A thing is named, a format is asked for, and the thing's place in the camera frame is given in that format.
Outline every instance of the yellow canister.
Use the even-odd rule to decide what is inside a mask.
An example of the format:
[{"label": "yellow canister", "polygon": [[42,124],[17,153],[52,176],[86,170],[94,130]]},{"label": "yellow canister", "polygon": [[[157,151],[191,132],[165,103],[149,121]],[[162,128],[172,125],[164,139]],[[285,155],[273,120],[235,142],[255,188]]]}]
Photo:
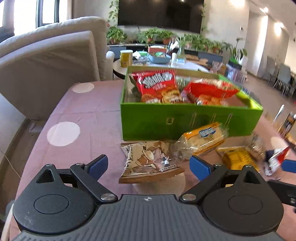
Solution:
[{"label": "yellow canister", "polygon": [[127,68],[133,62],[133,51],[132,50],[121,50],[120,51],[120,66]]}]

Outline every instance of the sofa armrest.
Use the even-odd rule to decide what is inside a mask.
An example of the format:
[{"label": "sofa armrest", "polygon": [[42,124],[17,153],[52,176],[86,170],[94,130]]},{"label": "sofa armrest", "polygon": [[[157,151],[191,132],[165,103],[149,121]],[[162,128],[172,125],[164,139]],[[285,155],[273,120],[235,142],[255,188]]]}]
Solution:
[{"label": "sofa armrest", "polygon": [[45,39],[0,58],[0,93],[27,118],[46,120],[74,83],[99,80],[91,31]]},{"label": "sofa armrest", "polygon": [[112,51],[108,51],[106,54],[106,80],[113,80],[113,61],[115,54]]}]

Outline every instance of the open cardboard box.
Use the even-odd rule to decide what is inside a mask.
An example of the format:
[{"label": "open cardboard box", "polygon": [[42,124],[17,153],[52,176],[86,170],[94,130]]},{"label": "open cardboard box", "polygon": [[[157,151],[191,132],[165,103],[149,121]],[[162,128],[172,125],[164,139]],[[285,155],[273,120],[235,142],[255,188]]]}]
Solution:
[{"label": "open cardboard box", "polygon": [[[134,85],[129,74],[142,70],[170,69],[150,66],[129,66],[120,103],[122,134],[125,141],[177,140],[183,133],[217,121],[229,129],[229,136],[252,133],[263,107],[243,91],[236,94],[241,106],[202,106],[195,104],[146,104],[131,92]],[[178,76],[227,80],[222,75],[176,69]]]}]

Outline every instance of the red white package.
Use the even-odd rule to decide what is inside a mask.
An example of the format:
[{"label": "red white package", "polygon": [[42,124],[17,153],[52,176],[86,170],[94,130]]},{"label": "red white package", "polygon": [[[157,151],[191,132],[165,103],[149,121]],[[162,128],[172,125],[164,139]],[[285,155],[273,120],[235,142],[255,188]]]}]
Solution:
[{"label": "red white package", "polygon": [[200,105],[227,105],[223,99],[238,92],[239,90],[227,81],[200,79],[190,82],[182,91],[181,97]]},{"label": "red white package", "polygon": [[182,103],[173,69],[135,72],[132,74],[144,103]]},{"label": "red white package", "polygon": [[266,176],[271,176],[281,166],[290,147],[266,151],[266,158],[263,162],[263,169]]}]

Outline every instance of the television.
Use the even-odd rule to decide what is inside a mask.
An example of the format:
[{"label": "television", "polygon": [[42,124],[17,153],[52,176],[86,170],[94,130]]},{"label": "television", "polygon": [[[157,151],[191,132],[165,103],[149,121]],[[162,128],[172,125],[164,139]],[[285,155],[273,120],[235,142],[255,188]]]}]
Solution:
[{"label": "television", "polygon": [[200,33],[204,0],[119,0],[118,25]]}]

